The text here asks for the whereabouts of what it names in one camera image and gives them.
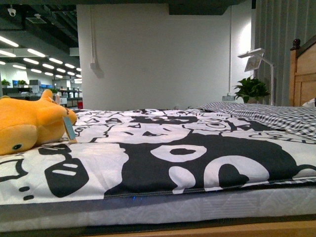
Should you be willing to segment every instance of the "wall outlet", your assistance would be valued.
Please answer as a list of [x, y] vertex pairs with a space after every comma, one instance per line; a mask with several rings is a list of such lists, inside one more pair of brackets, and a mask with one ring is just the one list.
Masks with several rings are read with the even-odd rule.
[[222, 101], [234, 101], [235, 100], [235, 96], [233, 95], [223, 95], [222, 97]]
[[90, 68], [95, 70], [97, 69], [97, 64], [96, 63], [90, 63]]

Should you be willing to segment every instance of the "bedspread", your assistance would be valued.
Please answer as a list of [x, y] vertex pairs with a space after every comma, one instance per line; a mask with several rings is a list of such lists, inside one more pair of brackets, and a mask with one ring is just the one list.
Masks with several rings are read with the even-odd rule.
[[0, 204], [313, 183], [316, 141], [199, 110], [75, 111], [67, 140], [0, 157]]

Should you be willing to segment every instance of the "white wall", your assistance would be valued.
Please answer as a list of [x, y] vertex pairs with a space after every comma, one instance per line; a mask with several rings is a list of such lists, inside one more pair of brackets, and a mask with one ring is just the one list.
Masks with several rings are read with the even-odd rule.
[[30, 69], [19, 69], [14, 68], [13, 63], [7, 63], [5, 65], [0, 65], [0, 75], [1, 80], [6, 79], [11, 83], [11, 86], [13, 87], [12, 81], [13, 80], [25, 80], [27, 84], [29, 84], [30, 80], [33, 79], [39, 79], [42, 84], [46, 85], [52, 85], [52, 78], [51, 76], [47, 76], [44, 73], [35, 73], [32, 72]]
[[232, 7], [232, 23], [230, 9], [222, 16], [174, 16], [167, 4], [78, 5], [77, 13], [85, 109], [185, 109], [221, 101], [230, 76], [239, 80], [235, 73], [245, 67], [235, 61], [241, 49], [233, 45], [251, 22], [251, 0]]
[[230, 93], [232, 95], [238, 91], [238, 89], [235, 89], [235, 85], [239, 84], [239, 80], [253, 75], [253, 71], [244, 72], [248, 58], [238, 58], [238, 55], [254, 49], [251, 48], [251, 40], [254, 38], [254, 29], [251, 19], [254, 17], [254, 11], [255, 10], [251, 10], [251, 1], [245, 1], [242, 4], [232, 7], [232, 63], [230, 83]]

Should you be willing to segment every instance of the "wooden headboard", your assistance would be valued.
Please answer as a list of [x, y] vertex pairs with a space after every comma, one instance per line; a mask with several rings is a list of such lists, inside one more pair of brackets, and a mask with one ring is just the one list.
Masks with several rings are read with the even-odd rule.
[[293, 41], [291, 48], [289, 105], [302, 106], [316, 97], [316, 36], [303, 46]]

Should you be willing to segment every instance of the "red object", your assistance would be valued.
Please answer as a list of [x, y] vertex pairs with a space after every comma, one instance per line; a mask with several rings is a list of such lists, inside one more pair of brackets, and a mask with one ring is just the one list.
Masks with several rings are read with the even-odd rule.
[[77, 105], [78, 105], [78, 109], [83, 109], [83, 102], [82, 101], [78, 101]]

